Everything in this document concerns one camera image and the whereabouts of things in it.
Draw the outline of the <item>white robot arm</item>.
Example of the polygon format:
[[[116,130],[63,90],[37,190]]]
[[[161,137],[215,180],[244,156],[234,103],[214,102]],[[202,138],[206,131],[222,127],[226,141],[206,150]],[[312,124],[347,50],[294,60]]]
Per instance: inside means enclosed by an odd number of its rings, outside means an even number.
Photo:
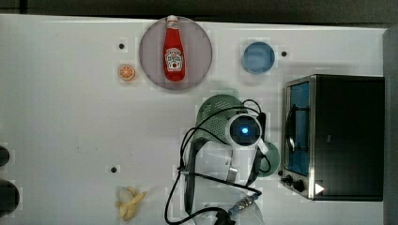
[[[183,170],[184,209],[195,225],[264,225],[251,187],[268,151],[263,126],[247,113],[219,126],[222,134],[191,141]]]

